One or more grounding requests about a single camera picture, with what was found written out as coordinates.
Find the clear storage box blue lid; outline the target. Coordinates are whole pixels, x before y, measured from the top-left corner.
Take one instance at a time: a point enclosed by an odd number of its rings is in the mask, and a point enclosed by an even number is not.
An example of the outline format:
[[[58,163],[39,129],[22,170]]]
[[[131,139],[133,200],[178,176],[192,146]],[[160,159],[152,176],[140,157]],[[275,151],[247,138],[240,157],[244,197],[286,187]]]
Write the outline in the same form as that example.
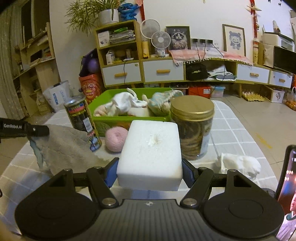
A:
[[[211,98],[222,98],[224,96],[225,86],[211,86]]]

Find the white foam block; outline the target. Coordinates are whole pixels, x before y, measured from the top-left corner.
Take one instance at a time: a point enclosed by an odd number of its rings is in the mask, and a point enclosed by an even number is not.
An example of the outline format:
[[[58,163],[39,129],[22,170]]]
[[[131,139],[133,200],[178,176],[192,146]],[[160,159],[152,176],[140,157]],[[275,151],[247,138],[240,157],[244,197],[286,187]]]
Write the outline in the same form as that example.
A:
[[[183,177],[177,124],[132,121],[116,173],[123,188],[177,191]]]

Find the white printer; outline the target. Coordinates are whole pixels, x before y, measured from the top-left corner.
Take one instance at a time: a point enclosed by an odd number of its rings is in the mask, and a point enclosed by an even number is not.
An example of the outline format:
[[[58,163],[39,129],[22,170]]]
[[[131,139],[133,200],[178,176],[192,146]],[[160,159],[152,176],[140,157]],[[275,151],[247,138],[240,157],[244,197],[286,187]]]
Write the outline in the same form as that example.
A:
[[[262,41],[264,42],[264,44],[281,47],[293,52],[295,51],[294,40],[283,34],[264,32],[262,36]]]

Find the white box on shelf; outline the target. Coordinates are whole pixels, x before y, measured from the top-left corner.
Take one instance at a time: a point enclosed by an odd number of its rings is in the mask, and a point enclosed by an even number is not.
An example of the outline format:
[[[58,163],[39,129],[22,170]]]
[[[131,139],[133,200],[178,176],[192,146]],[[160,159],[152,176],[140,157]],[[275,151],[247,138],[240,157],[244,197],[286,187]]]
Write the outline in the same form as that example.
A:
[[[97,34],[100,48],[110,45],[110,32],[104,31]]]

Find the black bag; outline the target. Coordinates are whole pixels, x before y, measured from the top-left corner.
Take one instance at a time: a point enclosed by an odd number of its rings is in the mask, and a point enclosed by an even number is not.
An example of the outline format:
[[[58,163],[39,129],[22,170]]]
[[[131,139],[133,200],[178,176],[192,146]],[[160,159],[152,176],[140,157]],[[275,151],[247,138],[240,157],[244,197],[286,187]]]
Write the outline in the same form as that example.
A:
[[[205,65],[201,63],[186,64],[186,79],[189,81],[203,80],[208,78]]]

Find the orange box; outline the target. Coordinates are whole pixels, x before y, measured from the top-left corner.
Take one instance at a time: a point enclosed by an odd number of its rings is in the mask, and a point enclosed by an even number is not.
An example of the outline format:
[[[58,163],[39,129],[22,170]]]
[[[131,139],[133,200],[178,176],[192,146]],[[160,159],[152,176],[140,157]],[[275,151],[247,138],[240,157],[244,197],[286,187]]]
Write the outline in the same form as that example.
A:
[[[188,89],[189,95],[197,95],[201,97],[211,98],[211,87],[210,86],[191,86]]]

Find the white cloth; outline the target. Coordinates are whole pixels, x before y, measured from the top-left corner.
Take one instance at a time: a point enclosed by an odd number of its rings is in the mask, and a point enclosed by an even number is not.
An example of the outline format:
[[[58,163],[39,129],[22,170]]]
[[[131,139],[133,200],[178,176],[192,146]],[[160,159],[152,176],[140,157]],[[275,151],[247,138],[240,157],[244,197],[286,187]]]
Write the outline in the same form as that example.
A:
[[[112,103],[113,106],[107,116],[126,114],[131,108],[147,107],[147,101],[139,100],[137,94],[130,88],[127,88],[126,92],[116,94],[108,103]]]

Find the red hanging decoration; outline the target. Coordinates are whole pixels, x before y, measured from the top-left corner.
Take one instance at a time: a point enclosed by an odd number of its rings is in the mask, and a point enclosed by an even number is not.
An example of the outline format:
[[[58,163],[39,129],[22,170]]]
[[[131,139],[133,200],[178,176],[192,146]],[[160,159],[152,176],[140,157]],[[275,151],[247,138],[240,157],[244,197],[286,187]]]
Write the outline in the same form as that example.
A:
[[[256,6],[255,0],[249,0],[248,8],[249,8],[250,14],[252,16],[252,20],[253,20],[254,39],[257,39],[258,38],[258,30],[259,30],[257,12],[262,11],[262,10]]]

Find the green plastic bin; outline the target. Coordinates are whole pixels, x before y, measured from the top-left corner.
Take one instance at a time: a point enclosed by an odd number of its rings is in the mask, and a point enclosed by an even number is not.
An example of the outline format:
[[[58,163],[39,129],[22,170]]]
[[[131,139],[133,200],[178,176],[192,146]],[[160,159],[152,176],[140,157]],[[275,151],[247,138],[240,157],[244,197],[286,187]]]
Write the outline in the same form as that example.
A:
[[[104,137],[115,126],[128,130],[133,120],[169,121],[171,101],[182,95],[180,90],[164,87],[110,89],[93,100],[89,109]]]

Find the large white fan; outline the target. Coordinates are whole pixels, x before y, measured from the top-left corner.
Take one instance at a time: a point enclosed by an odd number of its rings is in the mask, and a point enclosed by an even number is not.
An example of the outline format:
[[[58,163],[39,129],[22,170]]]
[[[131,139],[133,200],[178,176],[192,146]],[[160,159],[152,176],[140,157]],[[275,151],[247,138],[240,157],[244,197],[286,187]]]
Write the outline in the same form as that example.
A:
[[[147,39],[151,39],[152,35],[160,30],[161,26],[155,19],[146,19],[140,25],[141,34]]]

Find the pink yarn ball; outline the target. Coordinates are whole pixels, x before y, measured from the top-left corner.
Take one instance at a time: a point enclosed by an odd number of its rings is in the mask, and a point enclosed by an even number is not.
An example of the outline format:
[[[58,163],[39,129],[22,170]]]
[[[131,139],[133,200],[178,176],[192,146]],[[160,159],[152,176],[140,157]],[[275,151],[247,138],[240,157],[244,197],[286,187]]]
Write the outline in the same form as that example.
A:
[[[121,126],[108,129],[105,133],[105,145],[107,149],[115,153],[121,152],[125,144],[127,134],[128,130]]]

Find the white sock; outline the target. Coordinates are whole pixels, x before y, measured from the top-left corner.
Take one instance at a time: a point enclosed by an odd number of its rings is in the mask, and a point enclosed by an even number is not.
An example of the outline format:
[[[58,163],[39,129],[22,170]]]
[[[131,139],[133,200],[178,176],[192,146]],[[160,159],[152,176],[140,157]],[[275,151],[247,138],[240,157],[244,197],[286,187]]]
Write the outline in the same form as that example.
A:
[[[235,169],[250,180],[256,179],[261,171],[261,164],[255,157],[228,153],[221,153],[218,156],[216,166],[220,169],[221,174],[226,174],[228,170]]]

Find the potted green plant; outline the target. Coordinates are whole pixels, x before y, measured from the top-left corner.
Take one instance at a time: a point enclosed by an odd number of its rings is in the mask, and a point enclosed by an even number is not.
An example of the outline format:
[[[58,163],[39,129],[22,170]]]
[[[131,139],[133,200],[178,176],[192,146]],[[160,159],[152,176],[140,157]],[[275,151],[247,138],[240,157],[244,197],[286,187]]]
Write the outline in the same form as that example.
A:
[[[68,30],[91,33],[93,28],[119,22],[118,8],[123,1],[74,1],[66,12]]]

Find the grey towel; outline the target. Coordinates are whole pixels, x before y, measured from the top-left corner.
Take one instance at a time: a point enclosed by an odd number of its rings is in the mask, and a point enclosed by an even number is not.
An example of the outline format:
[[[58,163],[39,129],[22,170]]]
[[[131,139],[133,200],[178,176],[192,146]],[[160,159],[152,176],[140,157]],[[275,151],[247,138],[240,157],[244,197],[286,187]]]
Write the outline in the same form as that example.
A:
[[[74,173],[83,173],[87,169],[106,166],[113,157],[102,156],[100,150],[92,152],[86,132],[68,126],[48,125],[49,135],[44,137],[29,137],[37,159],[37,165],[42,171],[52,175],[63,169],[72,169]]]

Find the orange cartoon bucket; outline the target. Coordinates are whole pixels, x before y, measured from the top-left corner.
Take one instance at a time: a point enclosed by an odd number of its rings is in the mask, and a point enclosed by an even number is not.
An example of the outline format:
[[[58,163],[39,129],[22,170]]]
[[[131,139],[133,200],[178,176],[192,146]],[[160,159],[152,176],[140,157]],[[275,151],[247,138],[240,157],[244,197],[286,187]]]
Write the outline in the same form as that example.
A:
[[[88,104],[93,102],[102,93],[101,77],[98,74],[91,74],[79,77],[81,89]]]

